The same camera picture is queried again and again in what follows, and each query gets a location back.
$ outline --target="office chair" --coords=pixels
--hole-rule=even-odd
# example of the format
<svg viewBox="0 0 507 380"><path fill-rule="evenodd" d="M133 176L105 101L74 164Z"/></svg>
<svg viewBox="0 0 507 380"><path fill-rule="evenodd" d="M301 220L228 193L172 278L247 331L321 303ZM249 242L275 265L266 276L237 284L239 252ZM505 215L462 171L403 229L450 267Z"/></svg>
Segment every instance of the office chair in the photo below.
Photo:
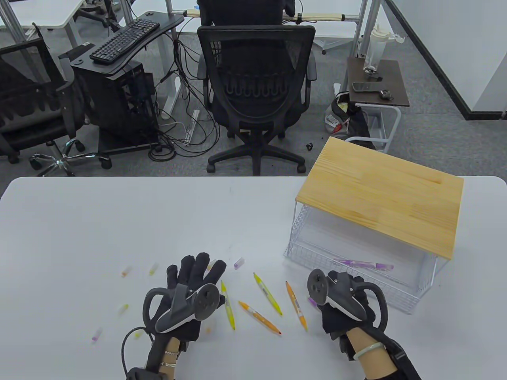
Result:
<svg viewBox="0 0 507 380"><path fill-rule="evenodd" d="M99 159L104 169L112 164L107 155L83 153L69 156L75 146L84 151L76 131L85 120L84 98L74 84L74 72L68 58L60 60L65 81L42 38L0 49L0 156L8 156L11 164L19 162L19 151L42 143L50 146L55 156L35 154L31 166L42 169L41 161L50 165L39 176L62 169L74 176L70 163ZM62 151L54 140L68 135L71 140Z"/></svg>
<svg viewBox="0 0 507 380"><path fill-rule="evenodd" d="M269 142L275 136L283 138L285 130L310 105L310 82L317 79L311 52L315 28L201 26L197 35L202 47L197 77L203 80L205 107L218 124L227 128L228 137L238 136L244 143L211 156L206 171L214 173L219 161L251 156L253 175L258 176L261 157L269 156L295 162L298 173L304 173L303 157L270 146ZM213 89L212 102L208 80Z"/></svg>
<svg viewBox="0 0 507 380"><path fill-rule="evenodd" d="M73 19L77 20L78 17L88 18L90 20L98 21L102 24L104 28L111 27L113 32L120 30L120 25L118 24L118 20L116 18L115 11L113 9L112 0L104 0L105 13L106 17L100 17L98 15L92 14L92 12L101 12L102 6L96 4L95 1L86 2L79 8L76 13L74 13Z"/></svg>

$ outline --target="chair wheel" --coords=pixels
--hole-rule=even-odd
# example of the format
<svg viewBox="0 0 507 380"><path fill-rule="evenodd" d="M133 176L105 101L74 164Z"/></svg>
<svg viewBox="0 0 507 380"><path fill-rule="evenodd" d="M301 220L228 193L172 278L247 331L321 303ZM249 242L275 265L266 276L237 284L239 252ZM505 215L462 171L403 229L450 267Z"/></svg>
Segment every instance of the chair wheel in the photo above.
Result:
<svg viewBox="0 0 507 380"><path fill-rule="evenodd" d="M32 166L33 170L41 170L42 169L42 164L39 161L34 160L34 159L30 159L30 166Z"/></svg>
<svg viewBox="0 0 507 380"><path fill-rule="evenodd" d="M76 147L76 149L77 149L79 152L84 152L84 151L85 151L85 149L86 149L86 148L85 148L85 146L83 145L83 143L82 143L82 142L80 142L80 141L76 141L76 142L74 143L74 146Z"/></svg>
<svg viewBox="0 0 507 380"><path fill-rule="evenodd" d="M111 161L111 159L109 157L106 160L102 159L102 158L100 158L99 160L100 160L100 165L102 166L102 169L109 170L110 168L113 167L113 162Z"/></svg>
<svg viewBox="0 0 507 380"><path fill-rule="evenodd" d="M19 156L9 156L9 164L19 164Z"/></svg>

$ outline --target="purple marker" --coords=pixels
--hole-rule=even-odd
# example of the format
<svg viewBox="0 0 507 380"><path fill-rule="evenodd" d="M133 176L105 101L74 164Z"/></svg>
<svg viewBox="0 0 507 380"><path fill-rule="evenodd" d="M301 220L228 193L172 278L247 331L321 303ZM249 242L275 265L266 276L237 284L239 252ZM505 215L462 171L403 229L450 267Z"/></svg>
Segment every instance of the purple marker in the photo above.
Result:
<svg viewBox="0 0 507 380"><path fill-rule="evenodd" d="M243 264L245 264L245 259L240 257L240 259L234 263L234 269L238 270Z"/></svg>
<svg viewBox="0 0 507 380"><path fill-rule="evenodd" d="M95 332L95 335L93 335L92 337L92 341L93 342L96 342L98 341L100 335L102 334L102 328L98 329L96 332Z"/></svg>
<svg viewBox="0 0 507 380"><path fill-rule="evenodd" d="M318 307L317 307L317 302L315 302L315 301L314 301L313 299L311 299L310 297L308 297L308 302L310 302L314 308L318 309Z"/></svg>
<svg viewBox="0 0 507 380"><path fill-rule="evenodd" d="M384 272L392 271L394 269L394 265L382 264L379 262L355 261L355 260L339 260L338 262L340 264L344 264L349 267L376 269L378 271Z"/></svg>

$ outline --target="yellow highlighter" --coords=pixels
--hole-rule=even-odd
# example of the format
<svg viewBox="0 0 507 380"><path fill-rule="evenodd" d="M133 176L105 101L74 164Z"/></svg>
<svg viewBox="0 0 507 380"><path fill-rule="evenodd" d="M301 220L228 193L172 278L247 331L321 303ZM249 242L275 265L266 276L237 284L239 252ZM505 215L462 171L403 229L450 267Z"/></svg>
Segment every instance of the yellow highlighter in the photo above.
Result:
<svg viewBox="0 0 507 380"><path fill-rule="evenodd" d="M233 330L236 330L236 324L234 323L234 315L232 314L231 303L229 302L229 296L227 295L227 289L225 288L224 282L220 281L222 285L222 295L225 297L225 311L227 312L227 318Z"/></svg>
<svg viewBox="0 0 507 380"><path fill-rule="evenodd" d="M266 285L264 285L264 282L262 282L262 280L259 278L259 276L257 276L255 274L255 272L253 273L253 278L255 278L255 281L257 282L257 285L261 288L262 292L264 293L264 295L266 296L266 298L268 299L268 301L271 303L271 305L273 305L273 307L275 308L275 310L278 311L278 313L280 315L283 315L282 310L280 309L280 306L278 306L278 304L275 301L275 298L269 292L269 290L266 287Z"/></svg>
<svg viewBox="0 0 507 380"><path fill-rule="evenodd" d="M299 321L301 322L305 330L308 331L308 325L306 324L306 319L305 316L303 315L303 312L301 312L301 308L299 307L296 295L294 294L291 286L288 284L287 281L285 282L285 286L287 287L288 295L291 298L292 304L294 305L294 310L296 310L296 313L298 313Z"/></svg>

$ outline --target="smartphone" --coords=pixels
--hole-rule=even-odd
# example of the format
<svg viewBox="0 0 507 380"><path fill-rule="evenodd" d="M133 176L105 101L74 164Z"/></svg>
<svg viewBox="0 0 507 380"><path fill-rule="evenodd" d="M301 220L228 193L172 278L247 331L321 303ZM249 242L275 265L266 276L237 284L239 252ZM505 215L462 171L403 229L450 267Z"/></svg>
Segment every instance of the smartphone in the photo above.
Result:
<svg viewBox="0 0 507 380"><path fill-rule="evenodd" d="M352 90L354 92L379 92L385 89L382 82L353 82Z"/></svg>

